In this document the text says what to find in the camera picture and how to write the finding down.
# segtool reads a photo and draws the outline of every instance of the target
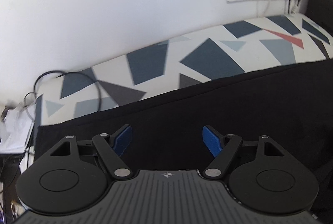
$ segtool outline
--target white wall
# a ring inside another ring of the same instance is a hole
[[[172,36],[257,14],[257,2],[225,1],[0,0],[0,102],[20,101],[47,70],[83,69]],[[259,10],[266,3],[260,2]],[[283,12],[279,0],[272,1],[267,14]]]

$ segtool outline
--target black fabric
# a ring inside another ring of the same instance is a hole
[[[333,60],[221,78],[39,128],[36,158],[66,135],[79,140],[133,127],[122,159],[137,169],[203,170],[213,156],[202,127],[244,140],[269,135],[317,177],[313,211],[333,220]]]

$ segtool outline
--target red triangle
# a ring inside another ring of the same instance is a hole
[[[265,29],[266,31],[269,31],[270,33],[273,33],[285,40],[287,40],[288,42],[291,42],[297,46],[299,46],[300,48],[303,48],[304,49],[304,46],[303,46],[303,41],[299,38],[295,38],[295,37],[292,37],[292,36],[289,36],[289,35],[285,35],[285,34],[282,34],[282,33],[279,33],[279,32],[276,32],[276,31],[272,31],[272,30],[269,30],[269,29]]]

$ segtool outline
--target paper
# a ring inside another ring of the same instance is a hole
[[[27,109],[34,118],[35,105],[31,105]],[[34,121],[29,117],[26,110],[20,108],[9,110],[5,123],[0,128],[0,153],[24,153],[33,125]]]

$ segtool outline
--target logo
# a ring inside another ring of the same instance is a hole
[[[171,177],[172,175],[174,175],[174,174],[172,174],[170,172],[166,172],[166,173],[163,174],[163,176],[167,177],[167,178]]]

